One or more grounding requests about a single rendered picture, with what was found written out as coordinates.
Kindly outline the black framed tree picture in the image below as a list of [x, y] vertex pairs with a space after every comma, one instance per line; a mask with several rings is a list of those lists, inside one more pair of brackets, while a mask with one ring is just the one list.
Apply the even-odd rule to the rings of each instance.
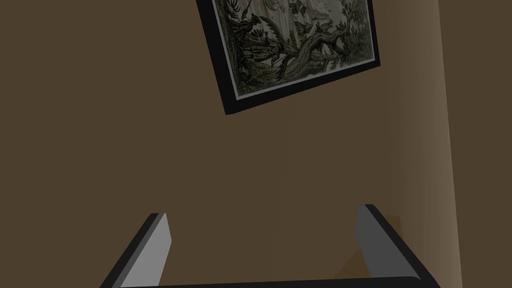
[[380, 65], [372, 0], [196, 0], [226, 115]]

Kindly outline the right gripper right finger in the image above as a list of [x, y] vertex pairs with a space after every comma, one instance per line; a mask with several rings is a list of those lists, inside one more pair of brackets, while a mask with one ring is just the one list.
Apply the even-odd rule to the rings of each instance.
[[355, 237], [371, 278], [411, 286], [439, 285], [374, 205], [357, 207]]

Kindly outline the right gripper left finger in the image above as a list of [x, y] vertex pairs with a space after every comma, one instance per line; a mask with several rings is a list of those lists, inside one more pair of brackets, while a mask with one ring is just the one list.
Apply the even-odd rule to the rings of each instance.
[[167, 214], [150, 214], [99, 288], [157, 287], [171, 244]]

